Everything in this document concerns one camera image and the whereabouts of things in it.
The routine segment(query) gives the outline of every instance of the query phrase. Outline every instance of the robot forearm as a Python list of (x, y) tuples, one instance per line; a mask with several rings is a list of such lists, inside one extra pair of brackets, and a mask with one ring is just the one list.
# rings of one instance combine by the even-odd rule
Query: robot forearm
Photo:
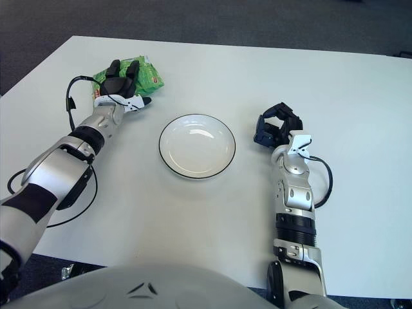
[(22, 187), (1, 201), (2, 292), (7, 290), (7, 277), (14, 280), (13, 272), (27, 262), (53, 212), (71, 206), (84, 190), (95, 156), (113, 136), (124, 112), (124, 106), (115, 103), (97, 106), (81, 125), (37, 157), (27, 167)]

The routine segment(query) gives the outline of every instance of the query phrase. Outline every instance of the metal bracket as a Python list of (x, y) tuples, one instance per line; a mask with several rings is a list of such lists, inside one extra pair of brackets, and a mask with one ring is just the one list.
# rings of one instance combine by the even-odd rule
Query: metal bracket
[(124, 98), (121, 95), (103, 95), (101, 97), (97, 97), (94, 102), (94, 107), (97, 106), (106, 106), (106, 105), (113, 105), (115, 106), (117, 103), (113, 101), (115, 99), (117, 102), (121, 103), (124, 107), (124, 113), (128, 113), (130, 111), (138, 111), (145, 107), (143, 98), (140, 95), (135, 95), (131, 98)]

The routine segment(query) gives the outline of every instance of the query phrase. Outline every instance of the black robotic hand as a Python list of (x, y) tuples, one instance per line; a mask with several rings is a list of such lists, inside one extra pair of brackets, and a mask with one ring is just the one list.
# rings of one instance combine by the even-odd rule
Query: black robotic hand
[[(100, 95), (121, 95), (131, 98), (135, 95), (136, 79), (139, 74), (139, 62), (133, 61), (126, 70), (126, 76), (120, 77), (120, 61), (114, 60), (106, 72), (106, 79), (100, 86)], [(151, 102), (149, 97), (143, 98), (145, 105)]]

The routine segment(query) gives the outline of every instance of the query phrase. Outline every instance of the robotic arm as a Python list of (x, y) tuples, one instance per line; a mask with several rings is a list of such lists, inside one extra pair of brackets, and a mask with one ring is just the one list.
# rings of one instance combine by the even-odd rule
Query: robotic arm
[[(106, 80), (94, 102), (93, 114), (74, 127), (70, 109), (74, 101), (66, 97), (72, 132), (62, 137), (26, 169), (21, 188), (3, 199), (0, 206), (1, 300), (7, 300), (17, 286), (19, 269), (38, 244), (55, 210), (70, 207), (93, 174), (92, 163), (104, 144), (114, 135), (125, 113), (144, 108), (150, 98), (134, 96), (138, 61), (132, 62), (126, 77), (119, 77), (120, 61), (108, 68)], [(76, 80), (92, 80), (77, 77)]]
[[(282, 127), (265, 123), (265, 119), (270, 117), (284, 120)], [(276, 210), (276, 260), (268, 266), (267, 299), (284, 308), (308, 294), (326, 296), (321, 251), (315, 247), (315, 208), (321, 206), (332, 191), (332, 173), (327, 196), (315, 205), (306, 164), (308, 160), (315, 160), (308, 153), (312, 139), (303, 131), (299, 117), (284, 103), (268, 109), (259, 117), (254, 141), (275, 148), (271, 162)]]

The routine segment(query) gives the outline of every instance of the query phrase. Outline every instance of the silver robot arm segment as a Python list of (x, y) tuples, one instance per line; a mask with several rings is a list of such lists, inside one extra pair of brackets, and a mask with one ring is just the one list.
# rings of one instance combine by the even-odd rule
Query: silver robot arm segment
[(277, 147), (271, 159), (277, 230), (274, 254), (277, 261), (268, 269), (272, 278), (279, 277), (281, 273), (283, 284), (275, 284), (271, 291), (278, 299), (283, 298), (283, 304), (277, 305), (286, 308), (302, 295), (326, 296), (321, 250), (315, 247), (315, 205), (308, 182), (309, 168), (304, 159), (309, 157), (307, 145), (311, 136), (304, 131), (291, 131), (290, 134), (289, 145)]
[(32, 254), (53, 212), (71, 206), (84, 190), (93, 174), (95, 156), (113, 136), (124, 113), (124, 106), (100, 99), (90, 117), (27, 167), (21, 188), (1, 200), (2, 294), (17, 285), (18, 270)]

